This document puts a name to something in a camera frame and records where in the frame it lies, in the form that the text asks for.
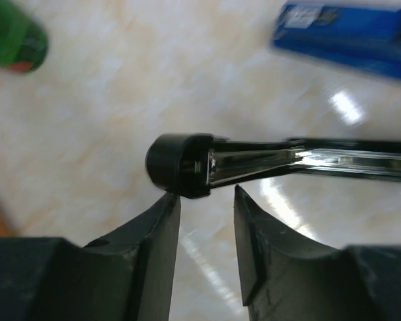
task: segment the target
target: white label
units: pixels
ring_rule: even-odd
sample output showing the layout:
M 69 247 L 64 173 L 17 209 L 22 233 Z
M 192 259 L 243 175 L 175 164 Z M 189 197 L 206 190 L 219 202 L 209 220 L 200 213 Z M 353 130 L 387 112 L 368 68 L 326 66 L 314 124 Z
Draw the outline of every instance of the white label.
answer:
M 322 7 L 296 5 L 287 12 L 285 27 L 306 29 L 319 17 L 321 9 Z

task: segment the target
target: marble surface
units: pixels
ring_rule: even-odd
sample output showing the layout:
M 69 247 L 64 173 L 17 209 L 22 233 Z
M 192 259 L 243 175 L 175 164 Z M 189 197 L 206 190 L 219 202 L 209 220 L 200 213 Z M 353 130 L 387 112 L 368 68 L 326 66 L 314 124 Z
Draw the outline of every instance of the marble surface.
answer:
M 51 50 L 0 72 L 0 200 L 22 235 L 84 245 L 161 196 L 144 156 L 163 132 L 240 140 L 401 140 L 401 84 L 268 46 L 282 0 L 18 0 Z M 401 184 L 292 175 L 243 187 L 335 247 L 401 243 Z M 233 188 L 182 202 L 172 321 L 248 320 Z

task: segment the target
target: black cylindrical cap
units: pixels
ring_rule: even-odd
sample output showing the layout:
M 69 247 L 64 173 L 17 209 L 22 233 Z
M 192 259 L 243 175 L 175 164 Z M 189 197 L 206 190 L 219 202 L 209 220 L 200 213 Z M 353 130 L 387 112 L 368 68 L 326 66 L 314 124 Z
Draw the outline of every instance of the black cylindrical cap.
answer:
M 212 134 L 164 134 L 147 152 L 146 169 L 152 182 L 165 191 L 197 199 L 210 194 L 206 185 Z M 185 173 L 183 163 L 197 162 L 199 173 Z

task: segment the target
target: green can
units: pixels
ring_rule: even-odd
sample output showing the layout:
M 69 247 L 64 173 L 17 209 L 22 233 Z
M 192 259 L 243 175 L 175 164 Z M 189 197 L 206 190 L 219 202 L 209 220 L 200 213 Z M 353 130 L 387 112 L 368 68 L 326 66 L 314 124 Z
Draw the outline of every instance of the green can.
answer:
M 0 68 L 26 73 L 36 70 L 47 54 L 47 36 L 20 8 L 0 0 Z

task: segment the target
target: red spot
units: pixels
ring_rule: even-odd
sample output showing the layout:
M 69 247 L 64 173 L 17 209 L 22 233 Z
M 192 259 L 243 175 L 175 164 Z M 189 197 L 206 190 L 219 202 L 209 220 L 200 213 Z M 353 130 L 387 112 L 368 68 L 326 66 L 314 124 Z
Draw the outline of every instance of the red spot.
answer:
M 14 72 L 28 72 L 33 66 L 33 62 L 17 62 L 16 64 L 10 65 L 6 69 Z

